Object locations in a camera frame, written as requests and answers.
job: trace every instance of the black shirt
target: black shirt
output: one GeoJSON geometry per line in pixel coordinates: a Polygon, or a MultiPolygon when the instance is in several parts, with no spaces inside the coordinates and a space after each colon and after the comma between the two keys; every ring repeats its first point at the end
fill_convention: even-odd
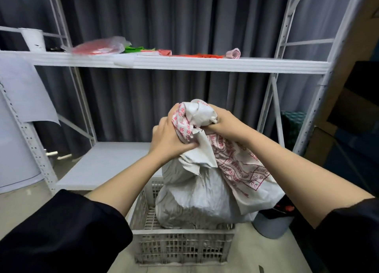
{"type": "MultiPolygon", "coordinates": [[[[379,272],[379,200],[332,211],[315,230],[331,272],[379,272]]],[[[1,272],[107,272],[133,239],[113,207],[60,190],[0,241],[1,272]]]]}

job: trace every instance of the white plastic basket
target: white plastic basket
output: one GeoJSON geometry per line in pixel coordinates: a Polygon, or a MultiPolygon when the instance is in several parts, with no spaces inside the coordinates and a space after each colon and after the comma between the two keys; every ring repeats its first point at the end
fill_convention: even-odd
{"type": "Polygon", "coordinates": [[[141,265],[217,265],[227,261],[235,229],[164,229],[155,215],[155,199],[163,187],[161,177],[149,180],[127,219],[133,231],[132,250],[141,265]]]}

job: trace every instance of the white paper cup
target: white paper cup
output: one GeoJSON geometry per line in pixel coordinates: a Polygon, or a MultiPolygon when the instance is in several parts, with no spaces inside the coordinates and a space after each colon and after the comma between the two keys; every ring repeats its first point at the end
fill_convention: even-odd
{"type": "Polygon", "coordinates": [[[35,28],[19,28],[19,30],[21,30],[22,37],[31,52],[46,51],[43,31],[35,28]]]}

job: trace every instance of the person's right arm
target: person's right arm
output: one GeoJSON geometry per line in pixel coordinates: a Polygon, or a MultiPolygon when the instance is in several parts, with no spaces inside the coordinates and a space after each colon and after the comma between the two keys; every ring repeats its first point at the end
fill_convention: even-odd
{"type": "Polygon", "coordinates": [[[229,111],[214,105],[211,107],[218,115],[218,123],[207,128],[250,149],[314,228],[332,210],[350,207],[374,197],[334,173],[281,147],[242,123],[229,111]]]}

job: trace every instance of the person's left hand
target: person's left hand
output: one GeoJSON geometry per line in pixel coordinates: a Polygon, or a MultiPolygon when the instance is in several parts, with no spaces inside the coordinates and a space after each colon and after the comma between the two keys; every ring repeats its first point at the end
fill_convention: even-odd
{"type": "Polygon", "coordinates": [[[168,116],[162,117],[159,125],[153,128],[153,138],[151,140],[149,153],[157,152],[164,163],[199,146],[197,143],[183,143],[176,134],[171,119],[178,107],[179,104],[175,104],[168,113],[168,116]]]}

